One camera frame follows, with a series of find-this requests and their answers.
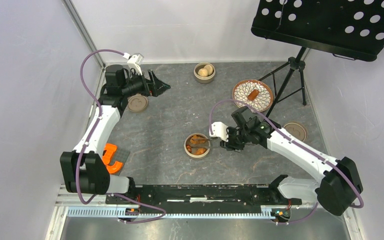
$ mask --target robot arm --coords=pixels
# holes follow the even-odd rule
[[[99,116],[97,110],[92,120],[94,123],[97,118],[100,118],[99,124],[96,129],[93,129],[93,124],[91,124],[73,151],[63,152],[59,159],[65,186],[70,193],[77,192],[76,165],[85,145],[79,170],[80,191],[85,194],[98,195],[128,192],[129,178],[110,175],[102,161],[105,144],[126,109],[128,97],[136,94],[158,97],[171,88],[170,85],[159,80],[151,70],[148,71],[149,79],[144,77],[139,66],[143,59],[142,55],[125,53],[124,57],[128,59],[129,67],[134,69],[130,71],[133,73],[131,76],[126,76],[126,70],[121,65],[110,65],[106,68],[106,84],[102,87],[98,100],[102,107],[102,115]],[[91,131],[93,134],[86,142]]]
[[[363,191],[356,164],[351,159],[344,157],[338,160],[317,151],[296,139],[279,124],[272,122],[280,130],[279,133],[267,122],[261,122],[246,106],[233,112],[232,117],[237,127],[226,126],[222,122],[214,122],[211,125],[210,136],[220,138],[222,148],[240,152],[246,143],[258,144],[288,158],[314,178],[314,180],[294,179],[286,175],[281,176],[280,181],[277,181],[277,188],[285,198],[300,198],[314,202],[317,198],[328,212],[340,216],[357,196],[331,165],[340,169],[359,193]],[[288,136],[290,140],[285,139],[282,134]],[[311,150],[313,154],[298,145]],[[324,161],[320,161],[315,155],[322,156]]]

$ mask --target white wall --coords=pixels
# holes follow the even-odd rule
[[[88,53],[61,1],[0,0],[0,240],[45,237],[59,157],[80,139],[92,104],[79,78]],[[94,59],[85,70],[94,87]]]
[[[384,49],[374,62],[313,50],[306,84],[330,154],[353,159],[363,184],[355,212],[367,239],[384,239]]]
[[[73,2],[98,49],[142,53],[148,63],[285,61],[299,51],[251,33],[258,0]]]

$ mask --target music stand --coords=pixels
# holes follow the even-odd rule
[[[290,66],[279,92],[274,83],[275,105],[302,91],[306,105],[302,57],[307,48],[331,53],[335,57],[372,62],[384,48],[384,0],[260,0],[253,20],[252,34],[257,37],[301,46],[296,57],[259,79]],[[280,99],[295,70],[301,78],[301,88]]]

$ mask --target patterned plate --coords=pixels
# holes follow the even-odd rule
[[[251,101],[248,99],[248,96],[254,90],[258,91],[258,95]],[[270,90],[269,86],[258,80],[243,80],[238,82],[233,88],[232,97],[235,100],[253,106],[259,112],[267,110],[273,102],[272,90]],[[241,103],[236,103],[236,105],[240,108],[244,106]]]

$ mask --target lid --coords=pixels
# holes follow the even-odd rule
[[[148,107],[148,98],[140,94],[134,95],[128,99],[127,107],[130,112],[141,113]]]
[[[304,125],[299,122],[291,121],[283,126],[288,133],[297,138],[298,140],[304,142],[307,139],[308,132]]]

